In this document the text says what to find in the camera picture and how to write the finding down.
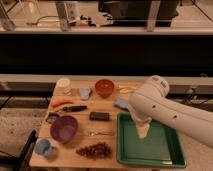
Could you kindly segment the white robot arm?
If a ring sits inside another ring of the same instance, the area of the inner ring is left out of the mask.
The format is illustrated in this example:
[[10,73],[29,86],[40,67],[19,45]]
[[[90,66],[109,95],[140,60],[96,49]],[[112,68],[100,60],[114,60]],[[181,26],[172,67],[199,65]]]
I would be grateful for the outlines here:
[[133,121],[143,125],[154,119],[213,148],[213,112],[169,100],[169,90],[161,76],[144,81],[128,99]]

